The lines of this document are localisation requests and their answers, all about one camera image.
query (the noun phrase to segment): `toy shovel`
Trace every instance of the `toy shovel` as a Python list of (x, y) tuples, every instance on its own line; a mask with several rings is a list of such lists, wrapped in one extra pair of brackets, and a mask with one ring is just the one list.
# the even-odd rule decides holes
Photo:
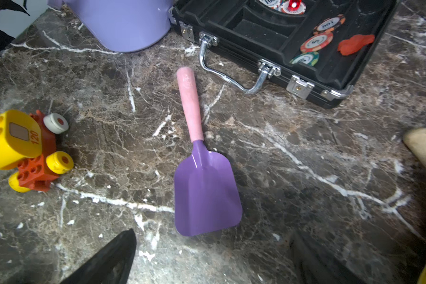
[(194, 236), (235, 226), (243, 209), (232, 167), (226, 157), (204, 145), (193, 70), (180, 68), (177, 80), (193, 152), (173, 178), (175, 227), (183, 236)]

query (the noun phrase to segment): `yellow wheel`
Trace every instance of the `yellow wheel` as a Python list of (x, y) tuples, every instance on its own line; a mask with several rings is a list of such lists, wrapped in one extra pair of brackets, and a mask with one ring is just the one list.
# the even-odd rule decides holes
[(17, 173), (13, 173), (9, 179), (8, 179), (8, 184), (9, 186), (13, 189), (16, 190), (17, 192), (27, 192), (30, 191), (29, 188), (23, 187), (23, 186), (19, 186), (19, 180), (17, 179), (17, 176), (19, 175), (19, 172)]
[(63, 151), (57, 151), (47, 156), (46, 164), (52, 172), (58, 174), (66, 173), (74, 167), (73, 158)]

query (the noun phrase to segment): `pink handle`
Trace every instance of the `pink handle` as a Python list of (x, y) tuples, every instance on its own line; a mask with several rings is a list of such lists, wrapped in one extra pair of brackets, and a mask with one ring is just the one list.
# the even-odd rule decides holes
[(199, 97), (197, 96), (194, 71), (189, 67), (180, 68), (177, 71), (177, 80), (191, 142), (203, 140), (204, 133), (200, 120)]

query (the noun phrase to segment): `white wall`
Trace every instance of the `white wall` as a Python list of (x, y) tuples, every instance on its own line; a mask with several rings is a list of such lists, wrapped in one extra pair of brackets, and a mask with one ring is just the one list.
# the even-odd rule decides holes
[[(12, 0), (23, 7), (23, 0)], [(27, 13), (1, 10), (0, 11), (0, 30), (6, 32), (9, 36), (17, 37), (22, 33), (34, 20), (48, 8), (47, 0), (27, 0)]]

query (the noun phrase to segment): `black case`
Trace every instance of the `black case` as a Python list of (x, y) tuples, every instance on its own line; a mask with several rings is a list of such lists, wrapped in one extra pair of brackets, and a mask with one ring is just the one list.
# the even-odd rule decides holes
[[(352, 93), (399, 0), (303, 2), (307, 6), (304, 14), (289, 15), (259, 0), (179, 0), (170, 10), (171, 22), (184, 38), (197, 44), (199, 35), (204, 33), (216, 37), (217, 46), (212, 44), (211, 51), (256, 74), (259, 74), (259, 61), (273, 63), (281, 74), (267, 79), (292, 94), (331, 109)], [(338, 14), (344, 14), (346, 20), (332, 31), (332, 42), (318, 50), (317, 64), (291, 64), (290, 60), (301, 54), (301, 45), (313, 36), (314, 28)], [(337, 51), (340, 41), (357, 34), (374, 34), (375, 42), (358, 53), (342, 56)]]

